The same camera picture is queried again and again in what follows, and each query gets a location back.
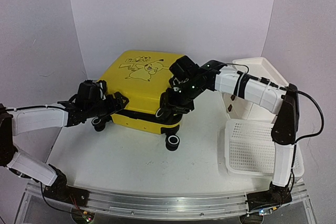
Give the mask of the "yellow cartoon print suitcase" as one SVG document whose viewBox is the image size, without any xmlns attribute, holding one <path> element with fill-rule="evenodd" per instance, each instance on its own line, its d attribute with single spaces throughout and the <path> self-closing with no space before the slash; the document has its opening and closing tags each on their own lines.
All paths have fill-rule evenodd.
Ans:
<svg viewBox="0 0 336 224">
<path fill-rule="evenodd" d="M 125 109 L 112 114 L 112 122 L 131 129 L 164 134 L 165 146 L 177 150 L 177 136 L 182 115 L 173 113 L 166 119 L 157 115 L 160 96 L 170 87 L 170 66 L 182 54 L 128 50 L 119 56 L 103 73 L 100 80 L 107 83 L 107 94 L 120 92 L 129 99 Z"/>
</svg>

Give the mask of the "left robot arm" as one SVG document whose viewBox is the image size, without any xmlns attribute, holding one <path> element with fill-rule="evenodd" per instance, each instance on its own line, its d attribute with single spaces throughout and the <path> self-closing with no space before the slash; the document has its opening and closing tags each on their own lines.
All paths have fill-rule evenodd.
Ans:
<svg viewBox="0 0 336 224">
<path fill-rule="evenodd" d="M 49 128 L 73 127 L 92 119 L 101 131 L 111 115 L 125 109 L 129 99 L 120 92 L 109 94 L 105 81 L 86 80 L 67 101 L 21 108 L 1 106 L 1 166 L 42 184 L 49 199 L 85 206 L 89 192 L 68 185 L 67 176 L 53 165 L 33 158 L 14 144 L 22 133 Z"/>
</svg>

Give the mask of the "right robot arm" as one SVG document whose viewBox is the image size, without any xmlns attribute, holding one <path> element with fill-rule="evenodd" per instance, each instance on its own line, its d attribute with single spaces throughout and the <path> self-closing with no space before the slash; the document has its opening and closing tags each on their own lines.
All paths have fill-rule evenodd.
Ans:
<svg viewBox="0 0 336 224">
<path fill-rule="evenodd" d="M 265 191 L 249 193 L 250 212 L 263 214 L 292 201 L 295 181 L 293 166 L 296 155 L 296 134 L 299 125 L 298 89 L 290 84 L 280 86 L 267 78 L 255 77 L 239 71 L 227 63 L 211 60 L 199 66 L 189 57 L 182 57 L 170 66 L 170 87 L 160 98 L 156 112 L 158 119 L 172 114 L 186 114 L 193 110 L 194 99 L 205 90 L 217 91 L 252 106 L 258 106 L 258 120 L 229 119 L 225 126 L 225 162 L 229 173 L 235 165 L 252 165 L 247 150 L 233 153 L 233 143 L 260 143 L 261 130 L 268 126 L 274 146 L 272 181 Z"/>
</svg>

